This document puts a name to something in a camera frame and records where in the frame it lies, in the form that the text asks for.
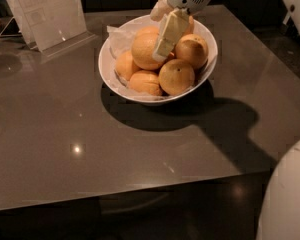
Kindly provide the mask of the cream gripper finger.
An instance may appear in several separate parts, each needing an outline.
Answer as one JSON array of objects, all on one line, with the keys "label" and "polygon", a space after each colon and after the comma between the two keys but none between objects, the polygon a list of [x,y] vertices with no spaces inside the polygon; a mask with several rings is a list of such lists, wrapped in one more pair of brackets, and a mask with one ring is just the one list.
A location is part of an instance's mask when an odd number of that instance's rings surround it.
[{"label": "cream gripper finger", "polygon": [[172,10],[173,7],[168,3],[168,0],[158,0],[150,12],[150,18],[153,21],[159,22]]},{"label": "cream gripper finger", "polygon": [[188,25],[189,14],[186,9],[176,8],[163,17],[152,54],[155,61],[163,62],[167,59]]}]

